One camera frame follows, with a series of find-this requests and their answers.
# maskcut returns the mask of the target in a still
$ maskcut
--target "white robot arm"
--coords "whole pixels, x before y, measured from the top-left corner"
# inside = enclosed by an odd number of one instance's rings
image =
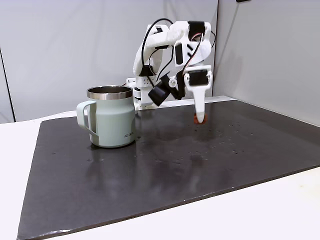
[[[133,64],[136,78],[128,78],[134,101],[142,109],[157,106],[172,94],[182,99],[185,88],[193,93],[196,118],[205,119],[205,91],[212,85],[211,65],[202,61],[211,53],[211,25],[203,21],[177,21],[168,28],[163,24],[149,25],[145,41],[141,44]],[[173,48],[176,67],[183,67],[176,76],[165,74],[159,79],[163,49]]]

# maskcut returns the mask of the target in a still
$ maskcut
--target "black mat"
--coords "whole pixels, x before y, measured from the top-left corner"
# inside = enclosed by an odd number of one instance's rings
[[[91,145],[77,119],[44,121],[18,240],[103,226],[320,165],[320,128],[239,101],[143,110],[130,146]]]

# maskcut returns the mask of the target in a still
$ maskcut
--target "mug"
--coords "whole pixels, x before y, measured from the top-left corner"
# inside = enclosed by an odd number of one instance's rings
[[[90,133],[91,142],[102,148],[117,148],[135,140],[136,120],[133,90],[128,86],[98,86],[86,91],[92,99],[76,107],[78,125]],[[88,107],[88,125],[85,108]]]

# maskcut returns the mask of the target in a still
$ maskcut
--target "mug handle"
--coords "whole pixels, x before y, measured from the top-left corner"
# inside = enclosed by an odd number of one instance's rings
[[[90,100],[79,103],[78,106],[76,106],[76,119],[78,121],[78,125],[82,129],[88,130],[91,135],[98,137],[98,134],[96,134],[94,131],[89,129],[89,126],[87,126],[85,122],[85,108],[92,104],[97,104],[97,103],[95,101],[90,101]]]

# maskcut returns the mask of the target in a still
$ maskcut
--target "gray wall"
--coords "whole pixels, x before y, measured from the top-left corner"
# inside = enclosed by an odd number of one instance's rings
[[[11,123],[14,121],[12,109],[9,101],[9,94],[5,79],[5,73],[0,58],[0,124]]]
[[[320,125],[320,1],[219,0],[217,23],[213,95]]]
[[[123,84],[148,24],[216,28],[218,0],[2,0],[0,43],[17,121],[75,110],[89,87]],[[170,52],[163,63],[170,59]],[[207,59],[214,63],[214,52]]]

